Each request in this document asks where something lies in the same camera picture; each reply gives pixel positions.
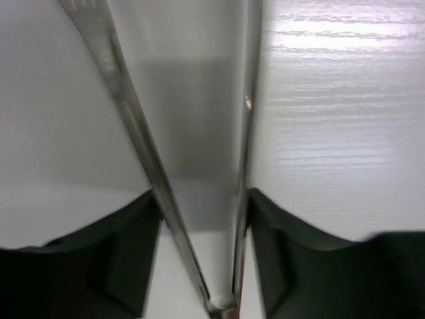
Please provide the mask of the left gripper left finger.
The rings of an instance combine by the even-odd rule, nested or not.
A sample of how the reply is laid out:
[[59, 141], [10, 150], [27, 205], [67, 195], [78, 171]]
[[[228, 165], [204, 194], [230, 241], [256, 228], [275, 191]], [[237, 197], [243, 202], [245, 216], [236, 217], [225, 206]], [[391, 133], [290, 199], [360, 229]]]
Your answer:
[[148, 191], [41, 247], [1, 249], [1, 317], [142, 318], [161, 220]]

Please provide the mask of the metal tongs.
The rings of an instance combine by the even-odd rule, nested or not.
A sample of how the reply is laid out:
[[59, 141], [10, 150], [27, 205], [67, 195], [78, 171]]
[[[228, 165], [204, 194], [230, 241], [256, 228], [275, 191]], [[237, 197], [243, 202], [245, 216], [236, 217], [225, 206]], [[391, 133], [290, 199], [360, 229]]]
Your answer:
[[60, 6], [78, 29], [94, 58], [102, 80], [129, 134], [139, 162], [152, 186], [165, 222], [171, 230], [203, 308], [210, 318], [239, 318], [249, 227], [250, 156], [257, 115], [256, 94], [260, 72], [263, 1], [247, 2], [247, 43], [244, 46], [246, 61], [243, 73], [244, 101], [232, 266], [232, 302], [223, 308], [216, 307], [211, 301], [207, 282], [129, 74], [108, 3], [106, 1], [60, 1]]

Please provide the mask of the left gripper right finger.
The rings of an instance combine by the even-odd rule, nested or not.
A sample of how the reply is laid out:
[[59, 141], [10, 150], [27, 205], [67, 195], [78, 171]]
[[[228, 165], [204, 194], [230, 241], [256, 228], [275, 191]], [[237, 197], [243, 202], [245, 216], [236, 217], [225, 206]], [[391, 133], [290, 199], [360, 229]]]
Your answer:
[[250, 190], [248, 219], [267, 318], [423, 318], [424, 233], [348, 241]]

